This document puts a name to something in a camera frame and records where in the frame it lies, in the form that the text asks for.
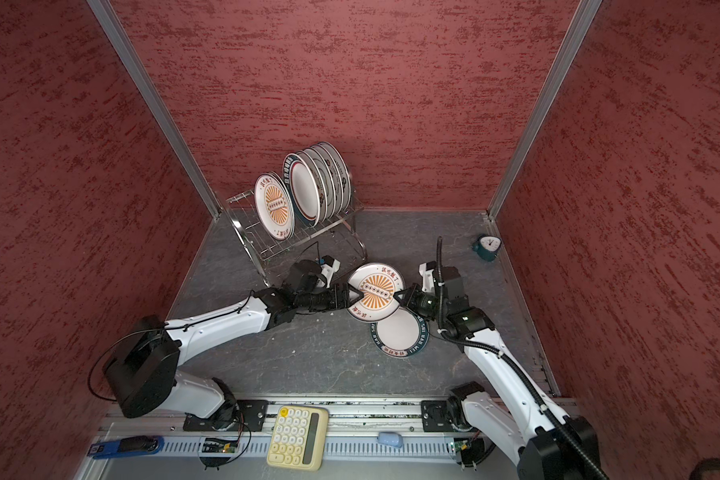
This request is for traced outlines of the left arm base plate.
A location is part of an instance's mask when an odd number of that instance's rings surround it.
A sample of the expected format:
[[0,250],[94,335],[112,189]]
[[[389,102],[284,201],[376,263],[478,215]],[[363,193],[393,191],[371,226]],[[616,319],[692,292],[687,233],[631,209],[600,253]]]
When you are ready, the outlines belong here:
[[252,432],[260,432],[266,420],[268,407],[267,400],[227,400],[208,418],[187,414],[183,430],[231,434],[248,428]]

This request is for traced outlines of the stainless steel dish rack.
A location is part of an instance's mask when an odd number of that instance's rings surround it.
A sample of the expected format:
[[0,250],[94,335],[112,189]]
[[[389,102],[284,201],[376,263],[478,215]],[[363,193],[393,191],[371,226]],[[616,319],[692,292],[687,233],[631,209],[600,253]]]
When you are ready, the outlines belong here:
[[365,263],[368,252],[356,226],[357,215],[363,210],[364,204],[354,199],[346,210],[315,226],[297,221],[289,238],[277,240],[259,219],[251,190],[229,198],[226,205],[226,214],[237,238],[269,286],[278,284],[291,264],[308,255],[329,255],[339,260],[342,275]]

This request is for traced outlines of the orange patterned plate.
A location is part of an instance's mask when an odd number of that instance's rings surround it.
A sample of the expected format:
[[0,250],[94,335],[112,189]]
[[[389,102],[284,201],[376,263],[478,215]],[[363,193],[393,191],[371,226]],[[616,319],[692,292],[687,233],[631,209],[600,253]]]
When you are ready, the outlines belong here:
[[274,173],[261,175],[255,184],[254,200],[266,232],[278,241],[290,238],[295,227],[294,207],[280,177]]
[[363,298],[348,308],[357,320],[379,322],[394,314],[399,302],[394,294],[406,288],[398,270],[383,263],[368,263],[352,273],[348,283],[363,294]]

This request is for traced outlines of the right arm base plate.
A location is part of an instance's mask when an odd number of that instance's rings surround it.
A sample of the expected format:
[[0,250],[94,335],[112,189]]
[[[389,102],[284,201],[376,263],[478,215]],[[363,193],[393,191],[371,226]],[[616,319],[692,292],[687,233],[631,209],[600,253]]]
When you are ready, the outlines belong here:
[[455,432],[446,400],[422,400],[420,407],[424,432]]

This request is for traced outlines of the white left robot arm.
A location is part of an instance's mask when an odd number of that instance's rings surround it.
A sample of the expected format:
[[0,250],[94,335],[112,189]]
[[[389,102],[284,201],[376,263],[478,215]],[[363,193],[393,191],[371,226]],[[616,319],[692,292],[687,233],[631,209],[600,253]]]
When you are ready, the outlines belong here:
[[231,388],[219,378],[185,371],[185,364],[299,316],[355,306],[365,295],[348,283],[334,282],[339,268],[339,261],[330,256],[300,260],[281,286],[252,290],[231,306],[181,319],[141,319],[102,356],[102,374],[112,392],[109,401],[130,419],[165,410],[183,413],[216,431],[241,427]]

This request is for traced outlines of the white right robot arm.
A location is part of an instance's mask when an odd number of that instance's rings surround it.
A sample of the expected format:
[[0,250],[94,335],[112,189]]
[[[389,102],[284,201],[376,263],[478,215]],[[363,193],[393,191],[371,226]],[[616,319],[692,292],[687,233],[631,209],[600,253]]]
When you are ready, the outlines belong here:
[[394,294],[399,305],[437,324],[440,337],[463,349],[503,401],[465,386],[454,391],[457,420],[485,434],[515,465],[520,479],[605,479],[597,435],[584,418],[559,406],[511,354],[495,324],[467,297],[448,300],[419,285]]

